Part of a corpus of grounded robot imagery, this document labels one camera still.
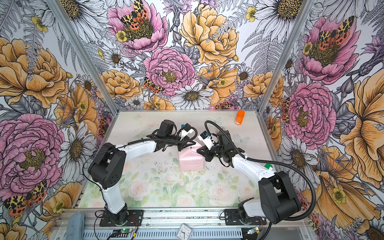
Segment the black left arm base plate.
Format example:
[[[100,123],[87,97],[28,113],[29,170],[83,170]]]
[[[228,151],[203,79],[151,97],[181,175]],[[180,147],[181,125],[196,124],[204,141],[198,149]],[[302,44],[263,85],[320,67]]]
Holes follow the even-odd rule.
[[[125,210],[113,214],[108,210],[103,212],[100,227],[140,227],[144,210]]]

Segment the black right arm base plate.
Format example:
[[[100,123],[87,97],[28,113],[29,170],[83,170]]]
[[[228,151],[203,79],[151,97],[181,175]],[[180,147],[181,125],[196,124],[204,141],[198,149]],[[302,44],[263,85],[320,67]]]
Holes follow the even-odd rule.
[[[244,214],[239,213],[238,209],[224,209],[220,219],[225,221],[226,226],[264,226],[267,224],[266,219],[262,217],[247,219]]]

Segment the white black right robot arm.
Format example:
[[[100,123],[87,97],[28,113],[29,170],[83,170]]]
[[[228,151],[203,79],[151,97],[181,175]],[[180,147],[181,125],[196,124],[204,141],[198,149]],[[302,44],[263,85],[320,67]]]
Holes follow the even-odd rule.
[[[301,211],[300,201],[289,176],[281,171],[262,166],[252,161],[244,150],[237,148],[228,131],[199,135],[204,145],[197,150],[207,162],[213,158],[223,160],[230,167],[241,171],[254,183],[258,183],[259,198],[248,198],[238,207],[240,221],[250,224],[255,218],[266,218],[273,224],[295,221]]]

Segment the purple and pink wrapping paper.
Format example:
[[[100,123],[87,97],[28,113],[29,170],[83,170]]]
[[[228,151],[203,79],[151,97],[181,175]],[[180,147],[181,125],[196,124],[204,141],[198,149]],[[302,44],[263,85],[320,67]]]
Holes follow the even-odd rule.
[[[201,147],[200,143],[196,143],[179,152],[179,166],[182,172],[204,169],[205,158],[197,153],[197,150]]]

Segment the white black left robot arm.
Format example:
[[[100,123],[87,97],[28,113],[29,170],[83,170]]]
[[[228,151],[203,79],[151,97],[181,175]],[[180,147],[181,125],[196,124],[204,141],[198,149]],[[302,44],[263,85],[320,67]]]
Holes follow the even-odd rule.
[[[119,187],[126,162],[172,146],[176,146],[180,152],[195,145],[197,136],[197,129],[189,124],[182,125],[178,130],[173,121],[164,120],[158,129],[145,138],[121,146],[111,143],[102,145],[89,165],[88,173],[92,181],[101,188],[106,212],[113,216],[120,216],[127,212],[127,205]]]

